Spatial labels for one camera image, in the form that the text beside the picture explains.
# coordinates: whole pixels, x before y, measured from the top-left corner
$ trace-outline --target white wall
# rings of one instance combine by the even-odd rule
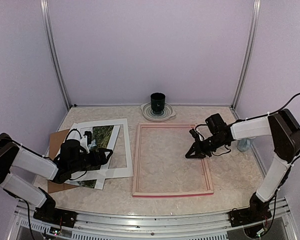
[[[0,0],[0,133],[44,154],[66,109],[58,89],[40,1]],[[28,181],[33,175],[18,171]],[[17,200],[0,189],[0,240]]]
[[[274,111],[300,92],[300,0],[262,0],[260,20],[246,83],[238,105],[240,117]],[[288,108],[300,123],[300,97]],[[256,141],[268,168],[273,144],[269,137]],[[284,187],[300,233],[300,159]]]
[[[232,103],[253,0],[49,1],[71,102]]]

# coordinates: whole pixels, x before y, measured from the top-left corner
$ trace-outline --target cardboard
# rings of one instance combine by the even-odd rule
[[[54,159],[61,147],[61,144],[63,143],[66,135],[68,134],[70,129],[58,131],[55,133],[52,133],[50,135],[50,148],[49,148],[49,157],[51,159]],[[48,181],[48,194],[49,193],[55,193],[59,191],[64,191],[68,189],[77,188],[78,186],[70,185],[70,184],[56,184],[51,181]]]

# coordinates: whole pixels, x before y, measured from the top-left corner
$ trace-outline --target mug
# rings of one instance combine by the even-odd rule
[[[162,113],[165,105],[165,95],[160,92],[151,94],[151,109],[153,114],[159,115]]]

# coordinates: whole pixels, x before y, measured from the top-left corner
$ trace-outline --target pink frame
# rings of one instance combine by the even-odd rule
[[[195,128],[193,124],[177,124],[177,123],[140,123],[137,128],[137,135],[136,135],[136,146],[135,146],[135,156],[134,156],[134,177],[133,177],[133,190],[132,196],[134,198],[173,198],[173,197],[195,197],[195,196],[204,196],[204,195],[212,195],[214,193],[212,178],[210,174],[209,165],[206,159],[201,159],[202,169],[204,173],[205,183],[207,190],[205,191],[186,191],[186,192],[138,192],[139,187],[139,171],[140,171],[140,153],[141,153],[141,137],[142,137],[142,129],[144,128]]]

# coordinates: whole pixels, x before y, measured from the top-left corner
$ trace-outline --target marble-patterned table surface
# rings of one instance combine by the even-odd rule
[[[220,113],[228,124],[235,121],[228,107],[174,106],[173,108],[176,117],[166,123],[197,125],[204,123],[207,117],[215,113]],[[128,119],[133,156],[137,124],[150,122],[142,116],[140,107],[74,107],[66,116],[60,130],[70,128],[73,123],[121,118]],[[201,132],[207,137],[210,135],[208,129],[202,128]],[[122,138],[120,131],[117,141],[119,146],[122,145]],[[210,196],[170,199],[132,198],[132,177],[107,179],[103,190],[78,187],[51,193],[51,196],[55,199],[57,207],[118,215],[185,215],[245,207],[249,205],[251,195],[261,184],[262,175],[251,151],[239,152],[235,142],[232,143],[231,149],[232,152],[229,154],[207,158],[214,186],[214,194]],[[111,165],[122,167],[118,160],[113,160]],[[34,185],[47,190],[47,181],[40,176],[37,176]]]

